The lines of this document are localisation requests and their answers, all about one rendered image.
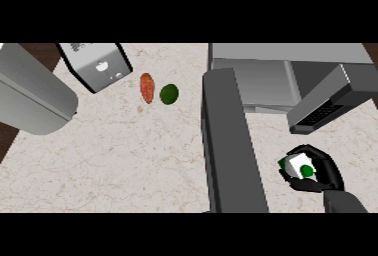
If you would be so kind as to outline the dark grey microwave door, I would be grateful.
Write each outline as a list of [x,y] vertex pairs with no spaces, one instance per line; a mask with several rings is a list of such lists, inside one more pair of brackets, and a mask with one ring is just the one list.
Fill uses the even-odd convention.
[[267,213],[235,72],[202,76],[201,130],[211,213]]

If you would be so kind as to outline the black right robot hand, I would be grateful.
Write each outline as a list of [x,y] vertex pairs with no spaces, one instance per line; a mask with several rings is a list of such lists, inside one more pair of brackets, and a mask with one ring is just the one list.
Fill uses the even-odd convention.
[[[286,159],[303,154],[312,162],[315,178],[294,177],[286,170]],[[344,181],[331,156],[310,144],[297,146],[278,161],[279,173],[289,186],[297,191],[322,193],[325,190],[344,190]]]

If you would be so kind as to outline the grey rounded appliance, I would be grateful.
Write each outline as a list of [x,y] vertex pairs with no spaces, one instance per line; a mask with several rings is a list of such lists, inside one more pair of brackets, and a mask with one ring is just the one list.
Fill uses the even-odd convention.
[[0,43],[0,122],[47,135],[72,120],[75,92],[18,43]]

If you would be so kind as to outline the white green milk carton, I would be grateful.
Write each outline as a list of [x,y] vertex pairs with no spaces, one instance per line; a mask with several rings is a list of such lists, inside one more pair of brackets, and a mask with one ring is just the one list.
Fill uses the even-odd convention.
[[288,155],[278,161],[278,164],[291,177],[304,179],[315,176],[316,168],[304,153]]

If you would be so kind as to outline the green avocado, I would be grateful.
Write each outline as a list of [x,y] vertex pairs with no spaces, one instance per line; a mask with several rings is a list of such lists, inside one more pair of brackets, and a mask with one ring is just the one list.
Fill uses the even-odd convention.
[[162,87],[159,92],[159,99],[165,105],[176,102],[179,98],[179,88],[174,84],[168,84]]

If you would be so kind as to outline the silver black-edged box appliance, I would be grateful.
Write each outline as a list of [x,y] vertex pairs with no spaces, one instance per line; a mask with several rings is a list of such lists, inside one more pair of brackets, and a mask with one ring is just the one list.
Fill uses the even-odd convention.
[[71,74],[93,94],[133,72],[120,43],[58,43],[56,47]]

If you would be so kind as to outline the grey microwave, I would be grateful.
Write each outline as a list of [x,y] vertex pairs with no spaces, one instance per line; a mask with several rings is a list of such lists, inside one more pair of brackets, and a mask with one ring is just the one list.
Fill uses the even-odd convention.
[[378,69],[360,43],[211,43],[208,68],[232,73],[244,111],[283,113],[307,135],[378,96]]

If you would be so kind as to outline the orange sweet potato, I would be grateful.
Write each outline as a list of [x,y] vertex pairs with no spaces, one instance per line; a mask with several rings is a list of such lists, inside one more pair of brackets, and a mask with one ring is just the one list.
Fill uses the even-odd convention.
[[143,100],[148,104],[152,103],[154,100],[154,91],[155,91],[155,83],[152,76],[148,73],[143,73],[140,76],[140,93]]

